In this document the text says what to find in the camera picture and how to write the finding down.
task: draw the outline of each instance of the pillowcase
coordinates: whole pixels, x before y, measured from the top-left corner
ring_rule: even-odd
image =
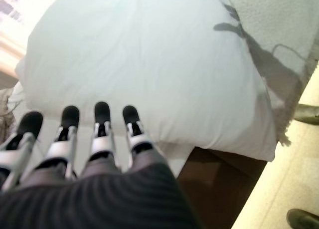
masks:
[[[76,105],[93,125],[109,103],[115,133],[134,105],[156,142],[271,161],[274,123],[229,0],[57,0],[29,37],[17,70],[29,108],[59,118]]]

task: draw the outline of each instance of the bed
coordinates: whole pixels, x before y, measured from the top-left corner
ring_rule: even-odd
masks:
[[[239,27],[220,25],[217,30],[244,32],[243,37],[247,40],[255,66],[268,88],[277,139],[283,144],[288,144],[289,140],[285,136],[286,128],[319,58],[319,18],[316,16],[319,10],[318,0],[230,1],[233,6],[226,7],[233,17],[240,18],[241,24]],[[24,92],[21,85],[16,85],[14,91],[13,96],[8,100],[9,110],[2,109],[1,115],[6,113],[10,115],[10,110],[14,108],[14,117],[19,120],[28,109],[23,102]],[[34,150],[33,165],[43,157],[43,148],[47,148],[52,132],[58,126],[58,123],[51,119],[48,119],[46,124],[50,126],[46,127],[42,134],[47,134],[47,137],[41,142],[41,147],[37,146]],[[116,140],[118,147],[125,147],[126,142],[123,139]],[[160,143],[159,146],[168,158],[174,174],[178,176],[194,147],[167,143]],[[232,166],[236,164],[225,155],[219,156],[224,161],[229,160]],[[200,157],[203,159],[207,155],[202,154]],[[85,155],[78,157],[76,169],[81,170],[85,160]],[[197,170],[190,164],[186,164],[185,167],[188,167],[187,173]],[[192,178],[196,177],[200,176],[195,173]]]

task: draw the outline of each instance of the robotic finger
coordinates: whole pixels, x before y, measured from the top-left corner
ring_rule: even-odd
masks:
[[[22,118],[17,131],[0,146],[0,191],[5,192],[19,181],[31,157],[43,117],[29,112]]]
[[[119,175],[121,170],[116,155],[109,105],[105,102],[98,102],[95,105],[94,114],[91,153],[81,177],[87,178],[99,174]]]

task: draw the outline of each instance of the white bedsheet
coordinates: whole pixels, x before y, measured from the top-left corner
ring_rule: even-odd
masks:
[[[30,111],[26,107],[24,100],[24,92],[21,84],[14,87],[12,96],[8,100],[8,108],[10,110],[14,109],[13,114],[17,121],[20,121],[22,116]],[[49,148],[52,142],[57,128],[60,126],[60,120],[44,118],[40,134],[38,136],[37,143],[34,146],[30,163],[25,170],[24,175],[26,175],[34,166],[36,166],[42,159],[46,150]],[[90,135],[93,133],[93,127],[79,125],[78,128],[78,143],[77,143],[77,154],[75,158],[75,171],[79,174],[81,173],[86,160],[88,159],[89,149],[91,145]],[[117,154],[122,165],[122,170],[126,171],[129,164],[129,150],[127,147],[126,138],[123,136],[115,136],[115,144],[117,148]],[[184,166],[186,159],[193,150],[192,145],[177,145],[169,143],[159,143],[158,146],[164,152],[165,157],[168,160],[168,164],[177,177],[180,170]]]

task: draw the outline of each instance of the white pillow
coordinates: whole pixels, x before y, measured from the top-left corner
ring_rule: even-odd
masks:
[[[190,144],[272,160],[269,98],[228,0],[57,0],[29,37],[24,72],[29,108],[60,117],[76,105],[93,124],[94,104],[137,107],[156,142]]]

